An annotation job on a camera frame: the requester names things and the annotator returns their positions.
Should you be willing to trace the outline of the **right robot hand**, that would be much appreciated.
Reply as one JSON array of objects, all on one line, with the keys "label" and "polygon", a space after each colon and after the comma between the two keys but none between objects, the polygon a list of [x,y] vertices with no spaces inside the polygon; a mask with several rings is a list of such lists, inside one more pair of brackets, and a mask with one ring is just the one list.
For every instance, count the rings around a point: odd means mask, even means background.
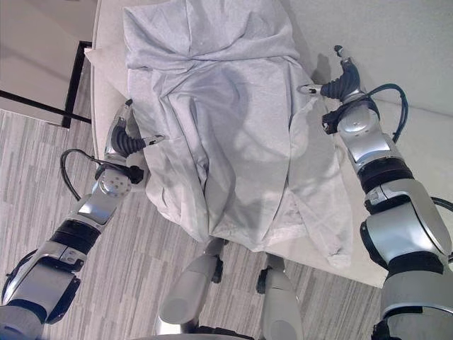
[{"label": "right robot hand", "polygon": [[327,84],[315,85],[306,84],[297,87],[297,91],[304,95],[323,96],[329,99],[339,100],[341,103],[349,103],[364,96],[362,90],[360,73],[352,57],[342,45],[335,45],[334,51],[340,58],[340,65],[343,73]]}]

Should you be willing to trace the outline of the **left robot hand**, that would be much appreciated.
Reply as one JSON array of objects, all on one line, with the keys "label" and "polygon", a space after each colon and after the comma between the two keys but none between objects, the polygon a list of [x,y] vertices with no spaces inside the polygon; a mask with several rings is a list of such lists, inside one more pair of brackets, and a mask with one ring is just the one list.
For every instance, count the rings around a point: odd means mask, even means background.
[{"label": "left robot hand", "polygon": [[165,137],[157,134],[148,137],[133,137],[127,132],[127,123],[133,114],[133,100],[127,99],[120,106],[110,125],[105,144],[106,161],[126,165],[127,158],[136,152],[162,142]]}]

